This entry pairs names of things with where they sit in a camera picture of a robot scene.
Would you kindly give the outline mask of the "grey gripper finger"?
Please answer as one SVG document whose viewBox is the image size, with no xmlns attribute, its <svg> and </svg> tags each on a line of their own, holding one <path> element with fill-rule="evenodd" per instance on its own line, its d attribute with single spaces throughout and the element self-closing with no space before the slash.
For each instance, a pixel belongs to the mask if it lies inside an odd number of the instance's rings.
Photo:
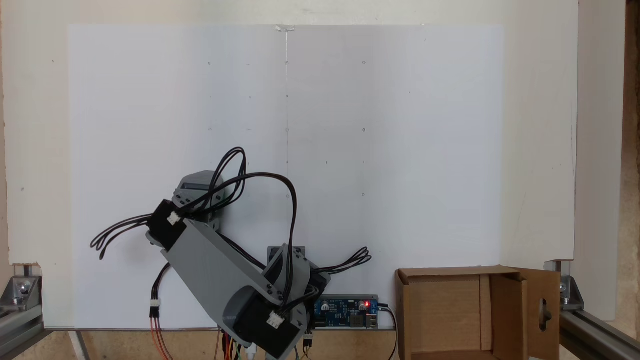
<svg viewBox="0 0 640 360">
<path fill-rule="evenodd" d="M 174 198 L 201 198 L 210 191 L 214 174 L 214 170 L 203 170 L 186 175 L 174 190 Z"/>
</svg>

